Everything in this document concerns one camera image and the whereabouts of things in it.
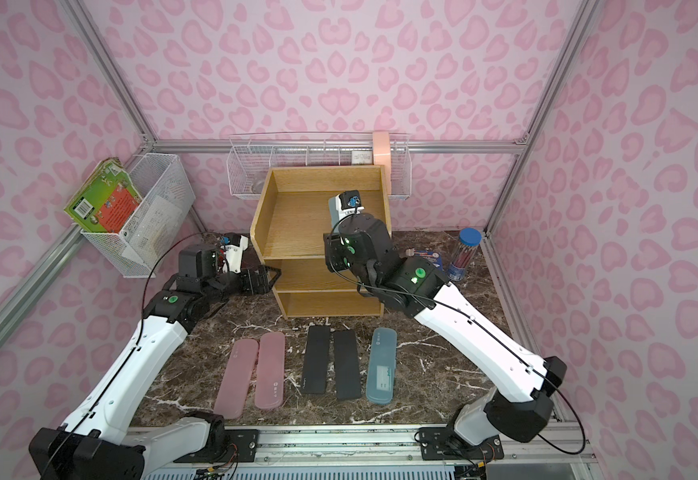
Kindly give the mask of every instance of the label on pencil case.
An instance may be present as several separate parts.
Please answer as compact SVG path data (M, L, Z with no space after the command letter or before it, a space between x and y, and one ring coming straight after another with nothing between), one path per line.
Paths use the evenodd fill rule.
M376 367L376 388L382 392L390 392L392 389L392 375L388 366Z
M464 276L466 276L466 268L459 268L457 266L450 265L447 267L447 275L450 280L461 280Z

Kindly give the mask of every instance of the wooden shelf compartment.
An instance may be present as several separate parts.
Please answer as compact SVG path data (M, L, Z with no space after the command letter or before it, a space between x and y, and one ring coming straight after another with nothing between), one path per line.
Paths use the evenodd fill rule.
M328 271L323 235L330 232L328 199L358 190L364 211L386 223L389 201L378 165L272 168L258 200L250 242L261 262L282 269L274 295L285 317L379 316L383 305ZM355 280L348 271L345 276Z
M357 292L278 293L287 318L294 316L380 316L383 305Z
M327 201L345 190L359 190L364 211L390 228L378 166L269 170L250 232L262 261L324 258L322 235L333 227Z
M356 285L330 272L322 258L268 260L266 264L282 269L275 287L278 293L356 292ZM348 270L341 275L356 281Z

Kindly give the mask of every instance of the white wire basket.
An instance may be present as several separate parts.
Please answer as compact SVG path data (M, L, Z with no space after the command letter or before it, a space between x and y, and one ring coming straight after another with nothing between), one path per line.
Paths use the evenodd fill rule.
M144 155L130 172L130 179L143 201L119 234L82 235L124 277L145 278L173 243L194 203L194 191L177 155Z
M411 189L410 136L390 134L389 137L392 164L389 199L404 200L410 196ZM269 168L348 166L352 150L373 151L372 133L242 134L231 135L229 140L229 190L242 200L258 200Z

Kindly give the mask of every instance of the pink leopard print wall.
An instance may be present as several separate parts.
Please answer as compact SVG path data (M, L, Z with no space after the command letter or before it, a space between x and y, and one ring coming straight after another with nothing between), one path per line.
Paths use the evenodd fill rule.
M69 225L94 163L139 144L56 3L0 2L0 302Z
M578 2L86 5L160 138L377 129L514 139Z
M210 230L250 230L257 200L229 193L226 156L183 155L197 200L194 207ZM389 202L394 230L483 228L506 181L513 155L415 154L412 195Z
M186 223L179 235L193 231ZM169 254L147 301L177 268ZM143 285L85 244L0 349L0 479L38 476L29 441L60 425L117 358L137 325Z
M698 478L698 0L611 0L497 233L617 480Z

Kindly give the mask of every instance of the black mounting plate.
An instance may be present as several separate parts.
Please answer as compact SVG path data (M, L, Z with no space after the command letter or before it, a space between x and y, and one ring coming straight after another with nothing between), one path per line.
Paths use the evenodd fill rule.
M258 430L253 429L239 429L234 430L227 428L226 440L229 444L233 443L237 447L238 461L239 463L252 463L255 461L256 448L258 448ZM226 453L219 456L217 459L212 460L212 462L207 462L205 460L194 459L191 456L193 454L188 454L180 457L177 460L173 460L174 463L219 463L225 464L234 454L234 447L230 446Z
M503 459L503 444L496 436L492 436L478 446L463 449L461 455L452 453L456 448L449 445L448 441L453 436L453 431L447 427L422 427L416 434L416 440L421 445L421 457L424 460L482 460L488 463L492 460Z

